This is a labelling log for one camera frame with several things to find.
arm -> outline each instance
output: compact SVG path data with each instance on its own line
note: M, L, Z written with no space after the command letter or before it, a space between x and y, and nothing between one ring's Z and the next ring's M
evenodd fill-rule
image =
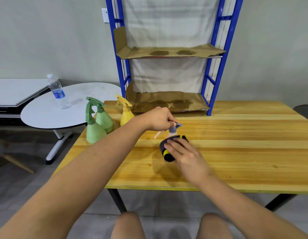
M168 108L160 107L132 118L53 175L0 229L0 238L66 238L140 136L167 130L174 122Z
M169 140L165 148L184 177L203 192L248 239L298 238L308 235L221 181L202 154L184 139Z

hand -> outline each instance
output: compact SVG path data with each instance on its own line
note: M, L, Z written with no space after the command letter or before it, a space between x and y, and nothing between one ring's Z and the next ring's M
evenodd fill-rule
M140 122L144 122L146 130L165 131L175 126L178 122L167 107L156 107L149 112L136 116Z
M175 158L180 172L187 181L199 190L202 190L209 178L214 176L203 155L185 139L168 140L164 147Z

forearm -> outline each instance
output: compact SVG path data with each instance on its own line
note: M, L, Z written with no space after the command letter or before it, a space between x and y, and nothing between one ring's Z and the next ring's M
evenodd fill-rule
M212 176L201 191L248 239L308 238L306 233L250 200L216 176Z
M14 224L22 230L30 230L31 227L44 230L47 227L47 237L66 237L74 222L96 199L145 130L143 123L135 117L78 155L52 176L1 229L5 231L5 238L8 238L9 228ZM51 228L54 225L61 229L60 232L56 233ZM32 233L36 232L26 231L25 235L32 238L31 234L36 238ZM42 231L37 233L43 238Z

blue metal shelf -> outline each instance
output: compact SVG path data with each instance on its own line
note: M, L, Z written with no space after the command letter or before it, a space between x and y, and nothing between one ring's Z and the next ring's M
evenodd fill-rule
M120 80L120 86L121 86L121 92L122 96L125 97L125 90L127 85L131 82L131 73L130 73L130 65L129 60L121 60L120 57L116 55L116 48L115 48L115 41L114 41L114 32L113 30L117 27L124 27L124 18L123 18L123 8L122 8L122 0L116 0L117 3L117 11L118 11L118 18L115 18L114 16L114 10L112 5L112 0L106 0L106 6L107 6L107 12L109 15L109 21L110 21L110 28L111 28L111 34L112 34L112 40L113 40L113 46L114 46L114 52L115 52L115 59L116 59L116 65L119 73L119 80ZM222 54L221 56L215 56L215 57L209 57L207 59L207 65L205 70L205 76L203 79L202 89L201 89L201 96L203 97L205 103L209 106L209 110L207 111L207 116L210 116L212 114L212 109L214 107L214 103L216 100L216 95L218 92L219 84L222 79L223 71L225 68L229 48L232 43L232 38L235 32L236 24L238 21L241 5L243 3L243 0L236 0L234 11L232 15L229 16L223 16L223 9L225 5L225 0L220 0L218 5L218 11L216 16L216 21L214 25L214 30L212 34L212 41L211 44L215 46L216 39L219 31L219 26L221 21L230 20L229 30L226 37L224 50L226 53ZM216 79L214 80L210 75L210 67L212 64L212 59L220 58L220 64L217 71ZM214 86L212 95L210 98L210 101L208 102L205 97L205 91L207 86L207 81L210 81L211 84Z

white fabric backdrop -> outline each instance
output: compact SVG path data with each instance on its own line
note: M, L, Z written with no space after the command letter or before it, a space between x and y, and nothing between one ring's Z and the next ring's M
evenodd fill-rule
M231 14L229 6L233 9L234 3L226 0L223 15ZM218 4L219 0L122 0L128 45L193 47L210 43ZM200 93L205 67L206 59L130 60L137 92Z

